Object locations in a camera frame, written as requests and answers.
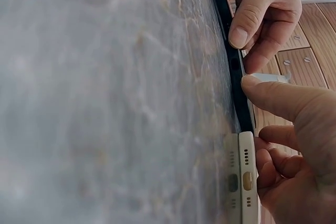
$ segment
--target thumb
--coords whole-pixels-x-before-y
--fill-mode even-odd
[[[229,42],[242,49],[251,40],[261,25],[271,0],[242,0],[233,18]]]

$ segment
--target marble surface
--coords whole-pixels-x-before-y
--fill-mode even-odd
[[[236,131],[210,0],[0,0],[0,223],[215,223]]]

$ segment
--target finger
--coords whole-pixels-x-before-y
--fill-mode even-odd
[[[259,174],[257,179],[258,188],[262,189],[275,184],[279,175],[273,165],[269,152],[265,149],[257,151],[256,161]]]
[[[301,156],[290,156],[277,148],[269,151],[276,170],[285,178],[294,178],[295,175],[307,168],[305,159]]]
[[[293,125],[272,125],[264,127],[259,132],[259,137],[267,142],[281,144],[301,152]]]
[[[233,18],[229,42],[242,49],[257,32],[271,0],[242,0]]]
[[[295,29],[296,23],[278,21],[273,23],[267,34],[260,38],[260,43],[256,43],[251,53],[245,60],[245,71],[248,74],[258,71],[281,49]]]
[[[256,31],[256,33],[252,36],[252,38],[250,39],[250,41],[246,44],[245,47],[243,47],[243,50],[251,50],[251,48],[253,47],[253,45],[258,41],[258,38],[261,34],[261,29],[262,29],[262,26],[261,25],[259,27],[259,29]]]
[[[256,152],[258,150],[261,150],[261,149],[269,150],[269,149],[273,148],[272,144],[264,141],[260,137],[255,137],[255,139],[254,139],[254,145],[255,145]]]
[[[242,78],[242,88],[257,107],[294,122],[298,114],[328,90],[294,86],[281,82],[261,82],[253,76]]]

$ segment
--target hand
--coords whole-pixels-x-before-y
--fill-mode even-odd
[[[249,50],[244,65],[251,74],[287,42],[301,16],[301,0],[236,0],[236,5],[229,41]]]
[[[261,203],[277,224],[336,223],[336,93],[263,82],[247,76],[242,87],[257,107],[293,122],[267,126],[256,138]],[[276,143],[303,156],[289,156]]]

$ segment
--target floor screw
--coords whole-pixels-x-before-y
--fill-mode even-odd
[[[283,63],[285,66],[289,66],[290,65],[290,60],[285,60]]]

